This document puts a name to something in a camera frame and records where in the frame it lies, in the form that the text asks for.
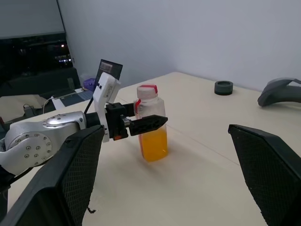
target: black round object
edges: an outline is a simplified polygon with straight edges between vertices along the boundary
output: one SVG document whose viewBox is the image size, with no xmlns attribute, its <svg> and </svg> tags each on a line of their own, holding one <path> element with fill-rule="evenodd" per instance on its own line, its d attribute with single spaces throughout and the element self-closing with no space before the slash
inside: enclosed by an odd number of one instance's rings
<svg viewBox="0 0 301 226">
<path fill-rule="evenodd" d="M 214 85 L 214 93 L 217 95 L 230 95 L 233 92 L 233 83 L 230 81 L 217 81 Z"/>
</svg>

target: tabletop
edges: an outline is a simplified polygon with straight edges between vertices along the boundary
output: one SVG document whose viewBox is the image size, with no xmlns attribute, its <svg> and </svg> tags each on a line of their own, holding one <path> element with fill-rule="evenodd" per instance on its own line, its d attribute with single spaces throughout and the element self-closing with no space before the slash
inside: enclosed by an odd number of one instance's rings
<svg viewBox="0 0 301 226">
<path fill-rule="evenodd" d="M 229 124 L 262 129 L 279 135 L 298 153 L 300 108 L 260 108 L 259 92 L 237 87 L 230 96 L 218 96 L 213 81 L 182 73 L 145 83 L 156 84 L 165 101 L 169 155 L 146 163 L 137 137 L 102 144 L 90 201 L 97 211 L 86 212 L 83 225 L 266 226 L 245 185 L 227 129 Z M 121 89 L 116 102 L 132 102 L 136 87 Z M 83 111 L 86 105 L 87 101 L 27 121 Z M 37 170 L 13 184 L 9 208 Z"/>
</svg>

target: gray device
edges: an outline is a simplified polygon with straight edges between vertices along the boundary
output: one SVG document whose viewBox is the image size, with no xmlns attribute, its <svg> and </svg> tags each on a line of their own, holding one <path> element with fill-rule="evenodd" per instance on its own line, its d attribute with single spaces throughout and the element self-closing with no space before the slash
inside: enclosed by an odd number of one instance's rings
<svg viewBox="0 0 301 226">
<path fill-rule="evenodd" d="M 261 107 L 279 102 L 301 103 L 301 87 L 289 86 L 291 82 L 301 84 L 301 81 L 293 78 L 281 78 L 270 81 L 258 98 Z"/>
</svg>

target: purple object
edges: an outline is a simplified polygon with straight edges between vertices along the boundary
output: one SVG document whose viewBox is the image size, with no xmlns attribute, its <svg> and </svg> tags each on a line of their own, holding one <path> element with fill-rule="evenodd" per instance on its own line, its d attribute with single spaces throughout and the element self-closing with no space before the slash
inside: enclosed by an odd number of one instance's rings
<svg viewBox="0 0 301 226">
<path fill-rule="evenodd" d="M 84 81 L 84 88 L 94 92 L 95 79 L 87 79 Z"/>
</svg>

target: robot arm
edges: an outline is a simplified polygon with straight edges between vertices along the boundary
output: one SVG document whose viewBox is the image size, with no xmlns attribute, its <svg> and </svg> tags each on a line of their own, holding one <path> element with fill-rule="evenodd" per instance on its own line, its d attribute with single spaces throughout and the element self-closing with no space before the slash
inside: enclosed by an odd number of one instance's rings
<svg viewBox="0 0 301 226">
<path fill-rule="evenodd" d="M 93 94 L 96 113 L 72 112 L 59 114 L 39 122 L 19 122 L 11 125 L 0 149 L 0 186 L 9 184 L 15 176 L 28 168 L 39 166 L 50 159 L 67 137 L 94 125 L 103 125 L 103 142 L 153 131 L 161 127 L 166 117 L 149 116 L 131 121 L 133 103 L 113 103 L 120 89 L 120 82 L 102 73 Z"/>
</svg>

